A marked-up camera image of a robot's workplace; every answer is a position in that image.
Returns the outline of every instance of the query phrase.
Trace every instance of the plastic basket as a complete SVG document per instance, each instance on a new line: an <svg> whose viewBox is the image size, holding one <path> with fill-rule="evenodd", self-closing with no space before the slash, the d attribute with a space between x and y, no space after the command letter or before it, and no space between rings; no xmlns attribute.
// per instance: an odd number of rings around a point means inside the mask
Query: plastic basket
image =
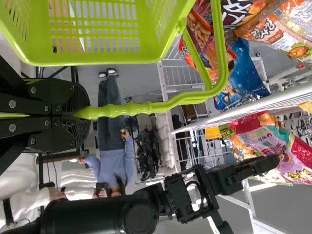
<svg viewBox="0 0 312 234"><path fill-rule="evenodd" d="M177 33L184 40L205 91L185 92L164 102L86 107L76 117L96 119L162 113L198 104L221 92L228 80L220 0L211 0L219 65L213 87L185 29L195 0L0 0L0 32L21 60L36 66L153 63L167 54Z"/></svg>
<svg viewBox="0 0 312 234"><path fill-rule="evenodd" d="M0 0L0 32L34 66L162 60L195 0Z"/></svg>

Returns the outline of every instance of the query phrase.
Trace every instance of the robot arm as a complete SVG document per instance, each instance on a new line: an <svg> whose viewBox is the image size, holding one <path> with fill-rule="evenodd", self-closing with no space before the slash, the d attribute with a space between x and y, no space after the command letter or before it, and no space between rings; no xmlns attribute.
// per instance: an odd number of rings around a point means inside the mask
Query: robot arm
<svg viewBox="0 0 312 234"><path fill-rule="evenodd" d="M230 195L241 190L241 181L275 168L277 156L258 157L236 165L219 165L205 171L201 165L168 176L161 183L136 191L132 195L89 200L56 200L49 203L41 219L4 234L152 234L160 216L182 224L199 217L211 217L221 234L233 234L230 225L218 213L218 194ZM194 173L197 180L185 184L184 175ZM187 192L197 186L207 206L193 211Z"/></svg>

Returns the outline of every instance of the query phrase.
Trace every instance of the basket handle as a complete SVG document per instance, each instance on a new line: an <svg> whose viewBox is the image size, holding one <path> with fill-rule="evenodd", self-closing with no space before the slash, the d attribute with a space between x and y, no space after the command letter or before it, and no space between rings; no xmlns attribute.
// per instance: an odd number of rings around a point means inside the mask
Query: basket handle
<svg viewBox="0 0 312 234"><path fill-rule="evenodd" d="M74 116L77 118L84 119L97 119L99 117L117 117L120 115L134 116L137 114L164 113L178 105L203 103L208 98L211 98L220 93L225 87L229 77L229 68L226 57L226 48L222 21L221 1L211 0L211 9L213 13L214 40L219 68L218 81L214 87L206 71L206 68L202 63L200 56L195 48L195 45L192 42L190 34L188 33L187 29L184 29L185 43L187 44L188 50L192 55L197 70L201 78L203 79L203 82L205 84L205 91L193 91L181 93L172 97L170 100L164 102L148 101L146 103L141 104L129 102L126 105L122 106L116 106L112 104L103 107L88 106L78 111L76 114L74 114Z"/></svg>

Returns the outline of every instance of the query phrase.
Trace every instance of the pink snack bag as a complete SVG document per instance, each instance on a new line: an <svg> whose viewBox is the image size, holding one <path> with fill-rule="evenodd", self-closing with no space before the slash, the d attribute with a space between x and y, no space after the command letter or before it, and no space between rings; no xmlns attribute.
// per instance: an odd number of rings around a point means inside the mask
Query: pink snack bag
<svg viewBox="0 0 312 234"><path fill-rule="evenodd" d="M260 112L230 124L237 139L264 156L278 155L277 170L286 182L312 184L312 148L278 126L276 117Z"/></svg>

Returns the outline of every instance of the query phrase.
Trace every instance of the gray pants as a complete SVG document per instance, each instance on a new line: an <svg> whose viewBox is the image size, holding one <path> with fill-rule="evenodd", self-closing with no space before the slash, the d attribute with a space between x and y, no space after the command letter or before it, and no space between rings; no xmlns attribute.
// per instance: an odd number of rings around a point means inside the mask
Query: gray pants
<svg viewBox="0 0 312 234"><path fill-rule="evenodd" d="M108 104L121 105L121 97L117 85L118 76L109 76L107 81L101 81L98 86L98 106ZM97 120L97 142L99 150L119 150L125 148L121 139L120 129L125 128L125 117L100 117Z"/></svg>

